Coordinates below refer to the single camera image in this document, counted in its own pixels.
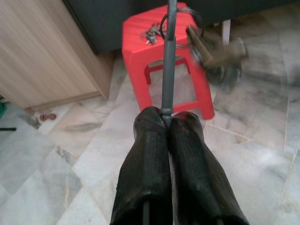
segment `wooden cabinet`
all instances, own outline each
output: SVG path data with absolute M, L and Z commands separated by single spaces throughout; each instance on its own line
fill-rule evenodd
M 108 97 L 113 56 L 95 56 L 61 0 L 0 0 L 0 94 L 21 108 Z

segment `plastic stool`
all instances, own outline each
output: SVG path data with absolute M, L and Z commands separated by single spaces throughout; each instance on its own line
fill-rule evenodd
M 187 7 L 185 3 L 178 3 L 177 6 Z M 164 40 L 157 36 L 157 43 L 146 45 L 147 40 L 142 38 L 142 34 L 154 23 L 160 23 L 166 13 L 167 6 L 163 6 L 134 15 L 123 23 L 122 53 L 140 110 L 152 105 L 148 88 L 148 84 L 151 83 L 150 72 L 163 68 L 163 66 L 149 67 L 148 65 L 164 57 Z M 177 44 L 188 42 L 186 35 L 188 25 L 196 25 L 192 16 L 188 13 L 178 13 L 175 31 Z M 174 112 L 199 108 L 205 120 L 212 119 L 215 113 L 204 70 L 194 61 L 189 48 L 177 48 L 176 55 L 183 57 L 176 61 L 176 65 L 186 64 L 197 101 L 175 105 Z

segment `black cable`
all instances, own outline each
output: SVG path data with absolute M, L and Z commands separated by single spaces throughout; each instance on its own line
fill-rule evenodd
M 180 13 L 190 13 L 194 19 L 195 19 L 195 23 L 196 25 L 202 29 L 202 35 L 203 35 L 203 32 L 204 32 L 204 29 L 203 29 L 203 20 L 202 20 L 202 17 L 200 16 L 200 14 L 191 9 L 191 8 L 188 8 L 188 7 L 185 7 L 185 8 L 177 8 L 177 12 L 180 12 Z M 163 39 L 165 39 L 165 34 L 164 34 L 164 31 L 163 31 L 163 25 L 164 25 L 164 22 L 165 20 L 168 18 L 168 14 L 164 15 L 164 17 L 162 18 L 161 22 L 160 22 L 160 26 L 159 26 L 159 32 L 160 32 L 160 35 Z M 190 47 L 190 43 L 188 44 L 185 44 L 185 45 L 179 45 L 179 44 L 176 44 L 176 47 L 177 48 L 186 48 L 186 47 Z

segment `gray metal pole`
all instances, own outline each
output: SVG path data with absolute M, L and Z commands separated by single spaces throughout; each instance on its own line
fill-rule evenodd
M 172 122 L 174 76 L 175 76 L 175 25 L 177 13 L 177 0 L 168 1 L 167 34 L 165 37 L 163 93 L 162 93 L 162 118 L 169 127 Z

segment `red plastic stool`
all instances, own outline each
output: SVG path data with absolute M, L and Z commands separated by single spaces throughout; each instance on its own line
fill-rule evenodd
M 186 4 L 178 3 L 177 7 L 184 8 Z M 157 37 L 156 44 L 146 45 L 147 40 L 141 36 L 154 23 L 160 23 L 166 13 L 167 6 L 163 6 L 134 15 L 123 23 L 122 53 L 140 110 L 152 105 L 148 89 L 148 84 L 151 83 L 150 72 L 163 68 L 148 65 L 164 57 L 164 40 L 161 37 Z M 196 25 L 192 16 L 188 13 L 178 13 L 175 31 L 177 44 L 188 42 L 186 35 L 188 25 Z M 205 120 L 212 119 L 215 113 L 204 70 L 194 61 L 189 48 L 177 48 L 176 55 L 183 57 L 176 65 L 185 63 L 191 74 L 197 101 L 175 105 L 174 112 L 199 108 Z

